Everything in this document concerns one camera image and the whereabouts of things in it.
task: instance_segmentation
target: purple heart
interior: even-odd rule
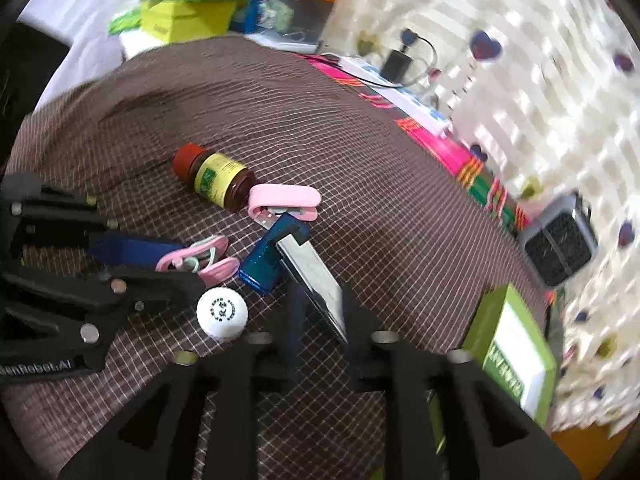
[[[618,247],[627,247],[636,239],[636,232],[630,220],[625,220],[618,233]]]
[[[484,30],[478,30],[469,43],[471,54],[478,61],[495,59],[502,52],[502,45],[497,40],[489,38]]]
[[[486,162],[489,158],[485,152],[482,151],[482,147],[480,144],[472,144],[469,146],[469,151],[473,153],[477,158],[479,158],[482,162]]]
[[[618,70],[624,72],[625,74],[629,74],[635,70],[634,62],[631,61],[631,58],[622,52],[616,52],[613,55],[613,63],[616,65]]]

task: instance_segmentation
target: brown glass bottle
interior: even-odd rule
[[[231,211],[240,211],[258,182],[254,172],[216,150],[189,143],[174,156],[174,173],[196,193]]]

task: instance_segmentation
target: bed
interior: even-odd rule
[[[455,348],[481,295],[508,282],[543,328],[545,291],[513,237],[386,110],[306,60],[243,38],[141,54],[65,93],[27,118],[7,170],[96,195],[123,230],[183,242],[225,234],[230,255],[246,256],[260,227],[204,202],[172,174],[186,142],[222,150],[263,182],[316,187],[320,255],[419,348]],[[92,268],[74,251],[30,251],[27,261],[60,274]],[[228,286],[247,300],[251,329],[281,299],[238,280]],[[306,322],[297,386],[259,405],[260,477],[368,479],[382,464],[383,397],[351,392],[338,343],[313,314]],[[138,314],[116,336],[104,372],[11,386],[2,402],[24,448],[54,476],[177,349],[222,350],[193,308]],[[211,401],[195,478],[213,414]]]

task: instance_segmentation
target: pink scissors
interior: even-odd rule
[[[156,271],[166,272],[172,270],[171,267],[173,267],[176,270],[197,272],[207,288],[211,288],[228,280],[238,272],[240,261],[237,258],[216,260],[226,252],[228,245],[229,239],[226,236],[213,235],[194,243],[191,247],[165,254],[156,265]],[[201,269],[200,260],[206,258],[209,259],[209,262]]]

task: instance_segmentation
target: cable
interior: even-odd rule
[[[411,79],[411,81],[407,82],[407,83],[400,83],[400,84],[393,84],[393,85],[385,85],[382,83],[377,83],[375,81],[370,81],[369,79],[364,79],[363,77],[360,77],[359,75],[355,75],[354,73],[348,72],[347,70],[345,70],[343,67],[340,66],[339,62],[335,62],[335,61],[331,61],[329,59],[326,60],[326,62],[328,64],[334,65],[336,68],[339,68],[340,70],[342,70],[346,75],[350,75],[351,77],[354,77],[356,79],[358,79],[359,81],[362,81],[365,84],[368,85],[373,85],[373,86],[377,86],[379,88],[402,88],[403,86],[409,87],[412,85],[415,85],[418,81],[420,81],[420,79],[422,79],[423,77],[425,77],[427,74],[429,74],[429,72],[431,72],[431,70],[433,70],[437,63],[438,63],[438,52],[436,51],[436,48],[433,46],[433,43],[431,43],[431,41],[418,36],[416,34],[416,36],[418,37],[419,40],[423,40],[426,44],[428,44],[431,47],[431,51],[433,52],[433,57],[431,57],[431,63],[429,63],[427,65],[427,68],[417,77]],[[335,54],[333,52],[323,52],[322,54],[320,54],[320,56],[335,56],[340,58],[340,56],[338,54]]]

